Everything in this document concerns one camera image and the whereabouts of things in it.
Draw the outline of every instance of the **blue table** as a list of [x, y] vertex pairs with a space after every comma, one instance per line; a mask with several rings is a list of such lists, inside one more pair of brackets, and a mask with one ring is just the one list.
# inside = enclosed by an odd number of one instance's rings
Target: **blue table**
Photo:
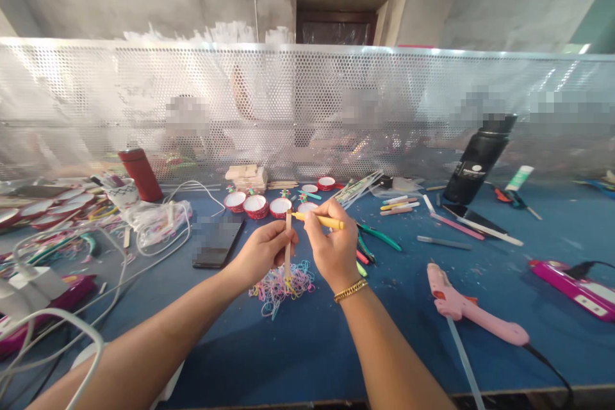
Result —
[[[429, 195], [435, 204], [436, 192]], [[278, 196], [279, 191], [267, 193], [269, 201]], [[569, 264], [601, 259], [615, 263], [609, 238], [615, 202], [574, 184], [526, 184], [523, 197], [544, 221], [498, 202], [487, 187], [471, 205], [525, 242], [523, 247], [499, 240], [475, 240], [430, 218], [424, 204], [412, 213], [382, 217], [380, 200], [369, 196], [349, 210], [358, 221], [386, 232], [402, 246], [404, 251], [396, 252], [367, 236], [367, 245], [379, 260], [376, 267], [368, 266], [368, 280], [447, 393], [468, 393], [469, 386], [446, 320], [436, 312], [429, 291], [425, 269], [430, 258], [447, 271], [460, 293], [478, 297], [479, 305], [490, 313], [523, 326], [533, 346], [574, 387], [606, 386], [615, 380], [615, 326], [576, 306], [528, 268], [531, 259], [557, 259]], [[192, 203], [195, 216], [208, 216], [218, 209], [202, 192], [180, 193], [178, 198]], [[257, 226], [272, 219], [248, 219], [235, 253]], [[258, 299], [249, 298], [247, 293], [239, 297], [187, 357], [175, 392], [162, 408], [365, 399], [361, 368], [346, 321], [313, 263], [302, 224], [295, 221], [294, 226], [300, 239], [296, 258], [311, 263], [316, 291], [299, 300], [284, 301], [275, 321], [261, 316]], [[26, 232], [2, 237], [2, 250], [8, 250]], [[421, 243], [416, 241], [417, 235], [466, 242], [474, 248], [468, 252]], [[193, 238], [177, 254], [135, 281], [99, 328], [105, 340], [126, 332], [215, 273], [192, 268], [197, 247], [198, 241]], [[101, 273], [98, 283], [104, 280], [112, 286], [117, 281], [120, 259], [116, 252], [105, 253], [101, 259], [103, 263], [94, 271]], [[134, 273], [151, 261], [139, 257], [130, 270]], [[592, 275], [615, 286], [615, 270], [597, 266]], [[85, 318], [94, 319], [106, 303], [90, 309]], [[504, 343], [467, 320], [457, 327], [484, 393], [562, 388], [559, 379], [526, 350]], [[31, 357], [45, 357], [62, 341], [62, 334], [51, 335]], [[68, 370], [78, 352], [76, 347], [65, 354], [50, 383]], [[24, 407], [47, 370], [16, 377], [6, 402], [34, 381], [12, 404], [12, 408]]]

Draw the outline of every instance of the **thermos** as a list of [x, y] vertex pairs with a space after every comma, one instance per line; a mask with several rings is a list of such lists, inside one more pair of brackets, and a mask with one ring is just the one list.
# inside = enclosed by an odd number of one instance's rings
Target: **thermos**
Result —
[[517, 121], [515, 114], [489, 114], [482, 127], [470, 138], [453, 176], [448, 181], [444, 198], [454, 203], [469, 204], [479, 192], [489, 171], [508, 144], [508, 135]]
[[118, 156], [128, 172], [128, 176], [135, 180], [139, 195], [145, 202], [156, 202], [162, 199], [162, 191], [152, 171], [149, 160], [145, 156], [145, 151], [140, 147], [119, 151]]

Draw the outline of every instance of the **metal mesh panel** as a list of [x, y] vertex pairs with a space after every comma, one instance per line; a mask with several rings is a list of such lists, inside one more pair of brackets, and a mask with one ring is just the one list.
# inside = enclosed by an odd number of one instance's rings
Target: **metal mesh panel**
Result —
[[117, 162], [160, 180], [258, 163], [270, 177], [446, 177], [485, 113], [520, 115], [501, 165], [611, 164], [604, 56], [317, 45], [0, 40], [0, 178]]

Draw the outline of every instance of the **black water bottle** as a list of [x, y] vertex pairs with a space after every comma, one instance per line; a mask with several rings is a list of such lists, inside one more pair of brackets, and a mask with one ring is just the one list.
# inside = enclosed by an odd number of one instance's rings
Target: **black water bottle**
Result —
[[488, 114], [459, 160], [451, 176], [444, 198], [454, 203], [469, 204], [479, 192], [489, 171], [508, 144], [508, 135], [517, 121], [515, 114]]

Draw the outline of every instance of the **pink power strip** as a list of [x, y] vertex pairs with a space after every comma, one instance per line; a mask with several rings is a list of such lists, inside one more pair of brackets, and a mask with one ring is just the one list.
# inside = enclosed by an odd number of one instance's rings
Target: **pink power strip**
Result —
[[[62, 295], [49, 303], [49, 308], [64, 309], [71, 311], [72, 308], [88, 293], [90, 293], [96, 285], [94, 284], [95, 275], [68, 275], [62, 277], [62, 280], [70, 285], [70, 288], [62, 293]], [[57, 317], [51, 315], [40, 315], [35, 319], [35, 332], [39, 332], [49, 322], [58, 320]], [[0, 341], [0, 360], [6, 359], [10, 354], [21, 349], [26, 338], [28, 326], [24, 325], [11, 336], [3, 341]]]
[[615, 321], [615, 290], [591, 279], [576, 280], [559, 261], [530, 261], [532, 272], [546, 280], [579, 306], [605, 322]]

